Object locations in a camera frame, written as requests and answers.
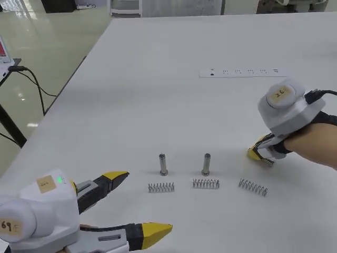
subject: metal spring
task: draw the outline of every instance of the metal spring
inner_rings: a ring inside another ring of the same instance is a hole
[[[193,179],[194,188],[218,189],[220,181],[218,179]]]
[[[174,191],[174,183],[149,183],[149,192],[171,192]]]
[[[261,194],[264,197],[268,193],[268,188],[258,185],[257,183],[254,183],[252,181],[245,180],[243,178],[240,179],[239,187],[255,192],[257,194]]]

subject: power strip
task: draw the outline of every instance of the power strip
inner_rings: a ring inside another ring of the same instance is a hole
[[[199,77],[287,77],[285,69],[204,69],[199,71]]]

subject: metal pin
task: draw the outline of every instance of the metal pin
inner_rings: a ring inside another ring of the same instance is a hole
[[[168,170],[166,168],[166,158],[165,154],[159,155],[159,161],[160,161],[160,175],[166,176],[168,173]]]
[[[201,174],[207,177],[210,174],[210,162],[211,162],[211,155],[206,153],[204,159],[204,168],[201,171]]]

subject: laptop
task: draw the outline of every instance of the laptop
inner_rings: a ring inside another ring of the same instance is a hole
[[[0,36],[0,82],[8,74],[8,67],[14,65],[14,60],[10,58],[5,43]]]

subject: handwritten sticker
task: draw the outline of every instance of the handwritten sticker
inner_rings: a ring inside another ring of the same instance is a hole
[[[291,94],[291,91],[289,90],[289,88],[287,86],[282,86],[274,94],[272,94],[269,98],[274,103],[278,103],[282,99],[286,98],[289,94]]]
[[[22,223],[18,220],[0,218],[0,233],[11,236],[21,236]]]
[[[56,189],[56,184],[51,175],[36,180],[41,193],[46,193]]]

